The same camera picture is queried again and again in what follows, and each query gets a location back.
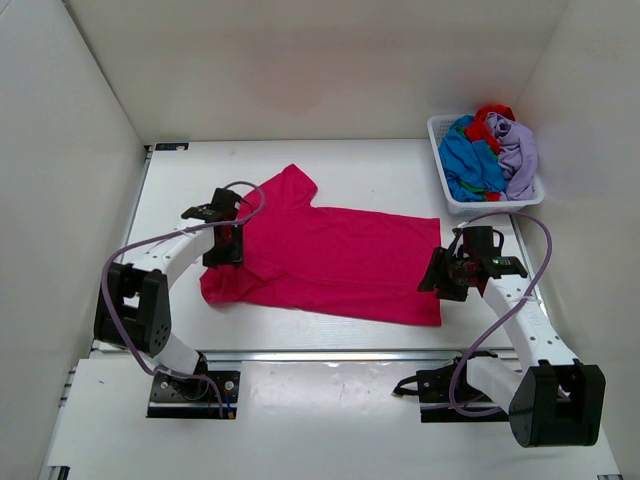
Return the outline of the crimson red t-shirt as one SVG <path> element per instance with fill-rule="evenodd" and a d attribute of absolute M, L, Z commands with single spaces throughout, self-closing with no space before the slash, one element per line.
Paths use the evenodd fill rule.
<path fill-rule="evenodd" d="M 438 219 L 314 207 L 317 185 L 289 165 L 244 197 L 244 260 L 200 278 L 210 305 L 245 302 L 405 325 L 438 327 L 440 302 L 420 293 Z"/>

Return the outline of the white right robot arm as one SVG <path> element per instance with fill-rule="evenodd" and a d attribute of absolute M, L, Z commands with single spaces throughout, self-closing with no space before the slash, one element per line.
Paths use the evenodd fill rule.
<path fill-rule="evenodd" d="M 418 287 L 457 302 L 475 289 L 498 317 L 449 374 L 448 406 L 467 418 L 504 413 L 525 448 L 593 446 L 605 376 L 560 338 L 533 294 L 540 278 L 503 255 L 503 240 L 491 226 L 458 226 Z"/>

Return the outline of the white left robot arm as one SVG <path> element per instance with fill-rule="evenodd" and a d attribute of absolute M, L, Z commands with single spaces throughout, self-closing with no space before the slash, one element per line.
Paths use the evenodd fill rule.
<path fill-rule="evenodd" d="M 172 333 L 170 289 L 197 261 L 206 268 L 242 264 L 241 202 L 231 187 L 216 189 L 210 202 L 184 211 L 170 233 L 141 241 L 138 257 L 109 262 L 101 281 L 95 338 L 137 353 L 151 373 L 174 374 L 188 398 L 206 392 L 209 373 L 202 355 Z"/>

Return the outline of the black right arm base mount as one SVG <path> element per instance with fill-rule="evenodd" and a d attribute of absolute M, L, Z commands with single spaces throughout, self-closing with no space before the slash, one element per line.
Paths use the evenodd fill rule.
<path fill-rule="evenodd" d="M 428 366 L 417 369 L 413 375 L 400 380 L 391 395 L 395 398 L 417 399 L 420 421 L 423 424 L 507 422 L 508 415 L 504 411 L 483 417 L 469 417 L 461 415 L 451 405 L 449 385 L 462 356 L 461 352 L 456 352 L 444 362 L 431 361 Z M 471 387 L 465 375 L 466 368 L 463 368 L 455 388 L 455 398 L 462 408 L 474 412 L 493 409 L 494 404 L 489 397 Z"/>

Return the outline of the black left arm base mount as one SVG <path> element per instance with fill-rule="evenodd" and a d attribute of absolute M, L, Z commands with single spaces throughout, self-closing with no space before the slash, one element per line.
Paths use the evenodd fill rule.
<path fill-rule="evenodd" d="M 209 381 L 178 379 L 158 373 L 152 381 L 146 416 L 152 419 L 235 420 L 238 415 L 241 364 L 210 362 Z"/>

